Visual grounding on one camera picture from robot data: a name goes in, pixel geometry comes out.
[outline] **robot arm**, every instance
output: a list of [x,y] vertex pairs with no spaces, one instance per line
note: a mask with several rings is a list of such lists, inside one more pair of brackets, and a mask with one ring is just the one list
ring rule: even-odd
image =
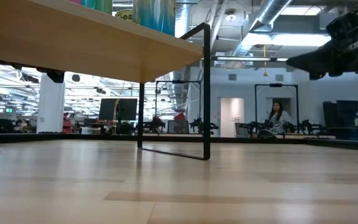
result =
[[331,40],[318,50],[289,58],[287,65],[310,73],[310,80],[325,74],[337,77],[344,72],[358,73],[358,8],[339,16],[327,26]]

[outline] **label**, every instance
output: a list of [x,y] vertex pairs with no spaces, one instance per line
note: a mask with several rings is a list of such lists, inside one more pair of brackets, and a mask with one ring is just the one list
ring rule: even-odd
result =
[[116,13],[116,17],[124,19],[126,21],[132,21],[132,9],[123,9]]

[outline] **red object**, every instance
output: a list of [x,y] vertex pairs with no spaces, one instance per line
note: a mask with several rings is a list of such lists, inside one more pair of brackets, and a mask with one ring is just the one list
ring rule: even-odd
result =
[[63,132],[72,133],[74,130],[74,125],[70,120],[63,120]]
[[178,115],[176,115],[174,117],[174,120],[175,121],[184,121],[185,120],[185,115],[183,113],[180,113],[180,114],[178,114]]

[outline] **floor platform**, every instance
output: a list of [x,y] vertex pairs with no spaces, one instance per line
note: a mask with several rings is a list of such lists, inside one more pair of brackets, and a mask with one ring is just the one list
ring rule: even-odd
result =
[[0,144],[0,223],[358,223],[358,151],[214,143],[197,161],[134,141]]

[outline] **woman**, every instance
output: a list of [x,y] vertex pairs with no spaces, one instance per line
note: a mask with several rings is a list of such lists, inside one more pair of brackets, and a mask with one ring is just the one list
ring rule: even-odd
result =
[[275,134],[281,134],[285,132],[283,125],[291,122],[291,117],[283,110],[281,102],[275,102],[272,106],[272,111],[268,114],[268,120],[273,123],[271,131]]

